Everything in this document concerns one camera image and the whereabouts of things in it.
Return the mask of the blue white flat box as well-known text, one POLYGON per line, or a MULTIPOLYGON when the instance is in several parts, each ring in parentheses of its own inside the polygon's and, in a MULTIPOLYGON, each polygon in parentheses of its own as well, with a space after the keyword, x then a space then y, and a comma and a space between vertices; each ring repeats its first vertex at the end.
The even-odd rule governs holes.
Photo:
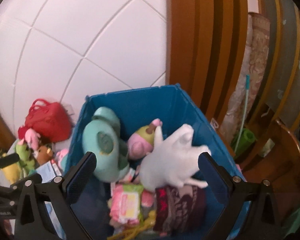
POLYGON ((50 160, 47 163, 39 166, 36 172, 41 176, 42 183, 48 183, 52 181, 56 176, 61 176, 62 173, 54 160, 50 160))

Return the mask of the yellow tiger plush toy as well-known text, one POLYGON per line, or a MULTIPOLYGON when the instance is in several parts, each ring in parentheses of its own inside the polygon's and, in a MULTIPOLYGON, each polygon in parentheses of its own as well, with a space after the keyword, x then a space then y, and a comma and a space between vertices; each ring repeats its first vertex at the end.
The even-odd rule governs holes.
POLYGON ((22 175, 21 167, 19 163, 19 155, 16 153, 10 155, 4 153, 2 157, 3 158, 12 157, 12 160, 16 160, 15 163, 12 163, 11 165, 7 165, 2 168, 5 178, 10 182, 10 184, 14 184, 21 179, 21 175, 22 175))

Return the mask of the pink green wet wipes pack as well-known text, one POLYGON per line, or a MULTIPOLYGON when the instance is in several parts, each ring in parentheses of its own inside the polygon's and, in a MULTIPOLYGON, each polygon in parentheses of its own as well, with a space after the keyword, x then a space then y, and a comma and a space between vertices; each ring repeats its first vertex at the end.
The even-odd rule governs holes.
POLYGON ((142 185, 116 184, 110 206, 110 218, 121 225, 138 225, 143 220, 141 214, 142 185))

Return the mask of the red handbag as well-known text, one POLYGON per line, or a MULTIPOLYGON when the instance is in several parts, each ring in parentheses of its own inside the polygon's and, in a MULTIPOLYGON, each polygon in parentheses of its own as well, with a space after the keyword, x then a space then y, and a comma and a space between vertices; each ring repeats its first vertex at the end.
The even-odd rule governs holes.
POLYGON ((25 118, 25 126, 34 129, 50 142, 65 141, 70 138, 72 125, 70 118, 59 102, 36 99, 25 118))

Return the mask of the green frog plush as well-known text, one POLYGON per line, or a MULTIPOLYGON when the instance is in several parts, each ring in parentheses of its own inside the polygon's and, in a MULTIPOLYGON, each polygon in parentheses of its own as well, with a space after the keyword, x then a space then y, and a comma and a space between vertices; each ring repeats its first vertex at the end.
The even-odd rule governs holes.
POLYGON ((36 169, 36 161, 32 156, 31 149, 24 141, 19 141, 15 147, 16 154, 19 155, 19 165, 23 172, 23 176, 28 176, 32 171, 36 169))

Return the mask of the pink pig plush teal shirt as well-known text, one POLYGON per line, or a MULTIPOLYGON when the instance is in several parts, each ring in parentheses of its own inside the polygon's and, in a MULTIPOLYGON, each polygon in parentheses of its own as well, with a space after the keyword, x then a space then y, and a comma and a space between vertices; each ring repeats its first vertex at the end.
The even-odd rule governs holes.
POLYGON ((55 162, 57 163, 59 169, 64 172, 66 168, 66 162, 68 158, 69 150, 67 148, 60 150, 56 153, 55 162))

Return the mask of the brown bear plush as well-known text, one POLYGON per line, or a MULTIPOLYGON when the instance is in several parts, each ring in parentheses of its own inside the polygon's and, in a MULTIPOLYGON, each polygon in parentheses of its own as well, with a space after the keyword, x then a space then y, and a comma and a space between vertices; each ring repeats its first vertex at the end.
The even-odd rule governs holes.
POLYGON ((45 145, 40 146, 36 151, 34 151, 34 157, 36 158, 39 166, 42 166, 53 158, 53 150, 45 145))

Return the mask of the wooden chair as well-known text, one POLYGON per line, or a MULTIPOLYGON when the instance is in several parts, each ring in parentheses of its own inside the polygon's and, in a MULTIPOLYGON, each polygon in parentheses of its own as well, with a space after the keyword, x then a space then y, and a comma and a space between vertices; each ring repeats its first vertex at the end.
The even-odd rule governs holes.
POLYGON ((300 146, 280 120, 271 122, 240 168, 248 182, 270 181, 281 223, 300 207, 300 146))

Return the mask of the green rolled mat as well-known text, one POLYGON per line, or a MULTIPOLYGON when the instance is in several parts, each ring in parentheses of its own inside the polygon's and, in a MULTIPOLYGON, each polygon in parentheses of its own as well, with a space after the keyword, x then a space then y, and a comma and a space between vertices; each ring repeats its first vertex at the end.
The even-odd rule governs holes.
POLYGON ((239 133, 235 135, 231 142, 231 147, 236 154, 242 153, 247 150, 252 143, 256 141, 255 135, 247 128, 242 130, 241 136, 239 133))

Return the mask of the pink green round plush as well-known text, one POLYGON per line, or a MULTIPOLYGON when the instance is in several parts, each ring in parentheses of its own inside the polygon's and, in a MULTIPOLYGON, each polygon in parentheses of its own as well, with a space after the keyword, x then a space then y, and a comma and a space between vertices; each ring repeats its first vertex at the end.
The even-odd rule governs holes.
POLYGON ((158 126, 162 126, 162 121, 157 118, 149 125, 142 126, 134 132, 127 141, 128 158, 139 160, 153 151, 154 132, 158 126))

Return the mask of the white plush toy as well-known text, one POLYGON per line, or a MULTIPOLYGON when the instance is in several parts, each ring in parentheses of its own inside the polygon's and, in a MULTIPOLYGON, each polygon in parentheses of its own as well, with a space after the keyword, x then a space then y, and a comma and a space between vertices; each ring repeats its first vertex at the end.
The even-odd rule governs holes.
POLYGON ((183 124, 166 139, 160 126, 155 129, 153 151, 143 158, 139 170, 144 189, 154 192, 167 185, 177 188, 192 185, 201 189, 208 186, 206 181, 192 178, 199 171, 199 156, 211 154, 206 145, 192 146, 193 135, 194 129, 189 124, 183 124))

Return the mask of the pink red plush doll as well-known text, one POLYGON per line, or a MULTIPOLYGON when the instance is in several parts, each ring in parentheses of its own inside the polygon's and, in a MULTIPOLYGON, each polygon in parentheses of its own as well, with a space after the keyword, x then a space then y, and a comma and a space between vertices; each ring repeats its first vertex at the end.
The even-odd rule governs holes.
POLYGON ((27 126, 18 128, 18 145, 27 143, 27 145, 34 151, 38 150, 40 144, 40 134, 34 129, 27 126))

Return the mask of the teal U-shaped neck pillow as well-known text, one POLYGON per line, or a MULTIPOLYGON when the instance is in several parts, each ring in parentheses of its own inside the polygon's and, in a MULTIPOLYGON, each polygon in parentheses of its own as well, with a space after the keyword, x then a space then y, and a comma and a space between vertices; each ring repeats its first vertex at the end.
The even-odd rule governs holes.
POLYGON ((128 148, 120 137, 120 120, 108 107, 98 108, 82 133, 83 152, 96 156, 94 175, 105 183, 121 180, 129 171, 128 148))

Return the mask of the maroon knitted hat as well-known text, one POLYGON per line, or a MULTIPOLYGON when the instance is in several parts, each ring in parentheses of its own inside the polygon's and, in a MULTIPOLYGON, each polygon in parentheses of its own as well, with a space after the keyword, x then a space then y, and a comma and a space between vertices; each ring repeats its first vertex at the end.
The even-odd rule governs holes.
POLYGON ((153 230, 170 235, 200 227, 206 210, 206 193, 197 186, 155 189, 156 220, 153 230))

